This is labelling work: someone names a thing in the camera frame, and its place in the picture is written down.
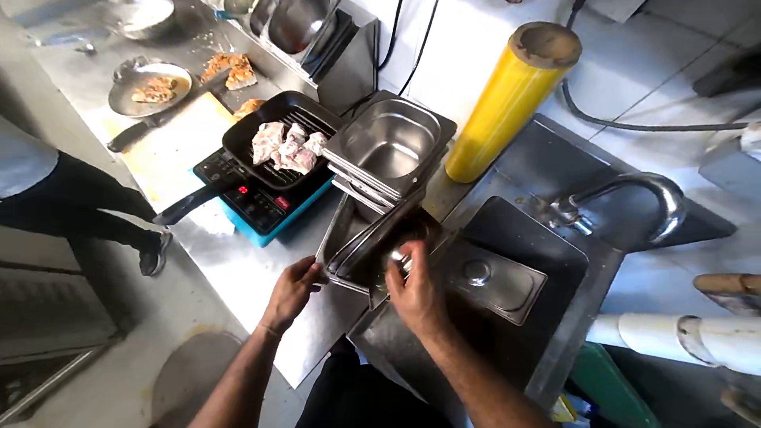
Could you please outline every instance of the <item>yellow cling film roll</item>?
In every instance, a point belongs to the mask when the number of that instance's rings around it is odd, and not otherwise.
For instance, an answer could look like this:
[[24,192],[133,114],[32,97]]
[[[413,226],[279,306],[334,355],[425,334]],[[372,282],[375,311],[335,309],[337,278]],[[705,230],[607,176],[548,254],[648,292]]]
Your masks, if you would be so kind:
[[477,179],[578,62],[581,42],[551,22],[521,25],[510,36],[476,108],[447,160],[452,180]]

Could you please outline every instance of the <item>cutting board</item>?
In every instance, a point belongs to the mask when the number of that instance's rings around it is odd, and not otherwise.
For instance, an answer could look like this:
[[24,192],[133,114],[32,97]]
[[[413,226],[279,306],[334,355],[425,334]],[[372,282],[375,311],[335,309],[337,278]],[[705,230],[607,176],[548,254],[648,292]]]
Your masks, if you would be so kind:
[[[135,122],[107,106],[89,119],[96,125],[92,127],[101,142],[110,141]],[[160,212],[201,187],[200,180],[188,171],[222,147],[222,136],[235,122],[219,100],[207,92],[168,123],[131,144],[122,153],[122,160],[148,201]]]

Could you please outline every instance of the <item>black trousers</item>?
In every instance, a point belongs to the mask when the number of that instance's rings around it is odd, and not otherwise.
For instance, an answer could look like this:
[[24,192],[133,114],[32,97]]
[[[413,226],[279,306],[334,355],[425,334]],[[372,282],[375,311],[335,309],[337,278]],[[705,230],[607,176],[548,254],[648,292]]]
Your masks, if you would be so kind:
[[56,167],[39,183],[0,202],[0,225],[60,236],[99,238],[154,251],[161,234],[99,209],[151,221],[156,213],[137,190],[98,168],[59,152]]
[[356,353],[331,353],[296,428],[451,428],[433,407],[392,382]]

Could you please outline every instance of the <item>person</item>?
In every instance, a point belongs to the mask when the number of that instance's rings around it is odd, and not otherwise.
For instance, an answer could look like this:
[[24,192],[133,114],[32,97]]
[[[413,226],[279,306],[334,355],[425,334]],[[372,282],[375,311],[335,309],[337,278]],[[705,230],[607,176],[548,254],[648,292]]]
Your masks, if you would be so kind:
[[0,225],[63,238],[99,238],[140,252],[140,272],[158,274],[171,234],[138,227],[101,209],[152,221],[137,190],[25,133],[0,116]]
[[[405,281],[394,264],[387,268],[391,303],[447,377],[473,425],[552,426],[538,406],[512,387],[458,334],[447,315],[444,298],[428,274],[425,245],[411,241],[400,250],[412,257],[412,271]],[[310,293],[318,291],[319,286],[313,282],[319,272],[314,256],[285,269],[261,321],[189,428],[258,424],[280,337],[307,304]],[[436,410],[372,366],[360,366],[358,360],[350,360],[345,353],[334,355],[334,350],[312,387],[297,428],[451,426]]]

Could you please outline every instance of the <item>pan handle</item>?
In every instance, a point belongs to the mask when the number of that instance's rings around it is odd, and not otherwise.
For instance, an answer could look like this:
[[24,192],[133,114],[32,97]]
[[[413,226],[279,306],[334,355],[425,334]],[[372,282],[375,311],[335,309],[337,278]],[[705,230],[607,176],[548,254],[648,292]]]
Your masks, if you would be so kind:
[[217,181],[212,181],[190,195],[173,203],[169,208],[166,208],[159,213],[158,216],[155,216],[153,223],[159,226],[176,225],[184,216],[187,216],[191,211],[198,208],[203,203],[240,186],[241,183],[242,180],[235,180],[232,177],[223,177]]
[[150,128],[150,123],[141,120],[113,137],[106,147],[114,153],[120,153],[126,146],[141,139]]

